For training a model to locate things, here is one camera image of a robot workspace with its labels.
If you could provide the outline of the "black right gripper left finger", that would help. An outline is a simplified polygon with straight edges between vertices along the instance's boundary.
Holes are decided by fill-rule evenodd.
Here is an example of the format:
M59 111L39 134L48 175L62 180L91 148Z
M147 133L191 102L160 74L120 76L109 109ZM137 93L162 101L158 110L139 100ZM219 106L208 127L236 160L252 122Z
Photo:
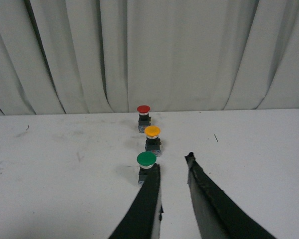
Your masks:
M163 208L160 166L154 164L111 239L158 239Z

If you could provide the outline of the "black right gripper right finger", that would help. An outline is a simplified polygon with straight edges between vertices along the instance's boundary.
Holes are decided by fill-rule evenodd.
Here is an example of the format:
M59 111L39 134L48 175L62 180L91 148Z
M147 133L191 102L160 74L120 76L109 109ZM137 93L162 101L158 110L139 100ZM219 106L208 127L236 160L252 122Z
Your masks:
M212 181L196 162L193 152L185 160L193 210L203 239L274 238Z

